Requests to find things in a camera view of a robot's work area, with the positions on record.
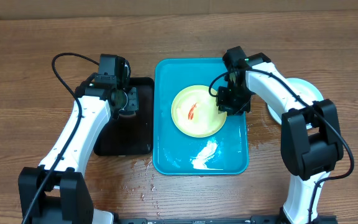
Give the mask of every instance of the red food item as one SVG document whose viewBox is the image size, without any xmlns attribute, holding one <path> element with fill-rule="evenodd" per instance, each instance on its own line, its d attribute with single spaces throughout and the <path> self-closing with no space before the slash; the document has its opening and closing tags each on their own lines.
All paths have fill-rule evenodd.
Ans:
<svg viewBox="0 0 358 224">
<path fill-rule="evenodd" d="M 188 119 L 192 120 L 194 117 L 194 109 L 197 107 L 197 103 L 193 104 L 193 106 L 191 106 L 191 109 L 189 111 L 189 115 L 188 115 Z"/>
</svg>

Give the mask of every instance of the wood grain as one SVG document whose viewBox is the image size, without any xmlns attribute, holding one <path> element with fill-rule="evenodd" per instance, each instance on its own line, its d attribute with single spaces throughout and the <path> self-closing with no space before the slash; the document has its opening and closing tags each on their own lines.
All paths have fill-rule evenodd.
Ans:
<svg viewBox="0 0 358 224">
<path fill-rule="evenodd" d="M 48 153 L 70 114 L 73 99 L 50 68 L 54 55 L 118 54 L 134 77 L 154 77 L 164 58 L 221 57 L 237 45 L 249 55 L 264 52 L 286 77 L 310 81 L 335 102 L 356 169 L 324 185 L 318 211 L 358 223 L 358 11 L 0 21 L 0 223 L 20 223 L 17 177 Z M 97 68 L 66 57 L 57 69 L 74 88 Z M 164 176 L 147 168 L 151 156 L 93 154 L 86 184 L 95 207 L 154 219 L 278 213 L 290 177 L 280 127 L 258 96 L 247 124 L 250 163 L 236 176 Z M 345 156 L 334 174 L 348 166 Z"/>
</svg>

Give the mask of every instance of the black cable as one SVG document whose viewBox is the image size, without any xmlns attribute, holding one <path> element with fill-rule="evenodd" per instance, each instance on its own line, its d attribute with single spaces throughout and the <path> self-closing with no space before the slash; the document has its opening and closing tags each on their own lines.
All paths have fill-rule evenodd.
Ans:
<svg viewBox="0 0 358 224">
<path fill-rule="evenodd" d="M 304 102 L 300 96 L 298 96 L 282 79 L 278 78 L 277 76 L 275 76 L 274 74 L 272 73 L 269 73 L 269 72 L 265 72 L 263 70 L 258 70 L 258 69 L 253 69 L 253 68 L 250 68 L 250 69 L 247 69 L 247 71 L 251 71 L 251 72 L 257 72 L 257 73 L 261 73 L 261 74 L 264 74 L 264 75 L 268 75 L 272 78 L 274 78 L 276 81 L 278 81 L 284 88 L 286 88 L 288 90 L 288 92 L 291 93 L 291 95 L 297 100 L 299 101 L 303 106 L 311 109 L 313 111 L 313 113 L 317 116 L 317 118 L 323 122 L 335 135 L 336 137 L 342 142 L 343 146 L 345 147 L 346 151 L 347 151 L 347 154 L 349 155 L 349 159 L 350 159 L 350 168 L 349 170 L 343 174 L 343 175 L 338 175 L 338 176 L 334 176 L 334 177 L 326 177 L 326 178 L 323 178 L 321 180 L 318 180 L 316 182 L 316 185 L 314 186 L 314 189 L 313 189 L 313 193 L 312 193 L 312 196 L 311 196 L 311 200 L 310 200 L 310 206 L 309 206 L 309 222 L 308 223 L 311 223 L 311 214 L 312 214 L 312 209 L 313 209 L 313 204 L 314 204 L 314 200 L 315 200 L 315 197 L 316 197 L 316 194 L 317 194 L 317 189 L 318 187 L 320 186 L 321 183 L 323 183 L 324 181 L 327 181 L 327 180 L 338 180 L 338 179 L 343 179 L 345 177 L 348 177 L 354 170 L 354 158 L 353 158 L 353 154 L 352 154 L 352 151 L 349 147 L 349 145 L 346 143 L 345 139 L 343 139 L 343 137 L 334 129 L 334 127 L 332 127 L 327 120 L 324 119 L 323 116 L 321 116 L 312 106 L 310 106 L 309 104 L 307 104 L 306 102 Z"/>
<path fill-rule="evenodd" d="M 216 78 L 211 82 L 211 84 L 209 85 L 208 93 L 209 93 L 212 97 L 218 97 L 218 95 L 214 95 L 214 94 L 211 93 L 212 86 L 215 84 L 215 82 L 216 82 L 218 79 L 222 78 L 223 76 L 227 75 L 228 73 L 229 73 L 229 72 L 223 73 L 222 75 L 216 77 Z"/>
<path fill-rule="evenodd" d="M 61 54 L 58 54 L 56 55 L 53 59 L 52 59 L 52 70 L 54 72 L 54 74 L 56 75 L 56 77 L 59 79 L 59 81 L 63 84 L 64 87 L 66 87 L 66 89 L 68 90 L 68 92 L 70 92 L 70 94 L 74 97 L 74 100 L 76 101 L 77 105 L 78 105 L 78 117 L 77 117 L 77 122 L 75 123 L 75 126 L 73 128 L 73 131 L 71 132 L 70 136 L 68 137 L 65 145 L 63 146 L 62 150 L 60 151 L 60 153 L 57 155 L 56 157 L 56 160 L 55 162 L 53 163 L 53 165 L 51 166 L 51 168 L 49 169 L 49 171 L 47 172 L 47 175 L 45 176 L 45 178 L 43 179 L 43 181 L 41 182 L 38 190 L 36 191 L 35 195 L 34 195 L 34 198 L 32 199 L 31 203 L 30 203 L 30 206 L 29 208 L 27 209 L 26 213 L 25 213 L 25 216 L 23 218 L 23 221 L 22 221 L 22 224 L 25 224 L 27 223 L 29 217 L 30 217 L 30 213 L 35 205 L 35 203 L 37 202 L 37 199 L 39 198 L 41 192 L 44 191 L 44 188 L 48 182 L 48 179 L 50 178 L 53 170 L 55 170 L 57 164 L 60 162 L 60 159 L 63 157 L 68 145 L 70 144 L 71 140 L 73 139 L 74 135 L 75 135 L 75 132 L 77 131 L 79 125 L 80 125 L 80 122 L 81 122 L 81 118 L 82 118 L 82 107 L 81 107 L 81 103 L 80 101 L 78 100 L 78 98 L 75 96 L 73 90 L 71 90 L 71 88 L 66 84 L 66 82 L 63 81 L 63 79 L 60 77 L 60 75 L 58 74 L 58 72 L 56 71 L 56 68 L 55 68 L 55 61 L 57 58 L 61 57 L 61 56 L 66 56 L 66 55 L 71 55 L 71 56 L 76 56 L 76 57 L 80 57 L 80 58 L 83 58 L 85 60 L 88 60 L 90 62 L 93 62 L 94 64 L 96 65 L 99 65 L 98 62 L 88 58 L 88 57 L 85 57 L 83 55 L 79 55 L 79 54 L 76 54 L 76 53 L 61 53 Z"/>
</svg>

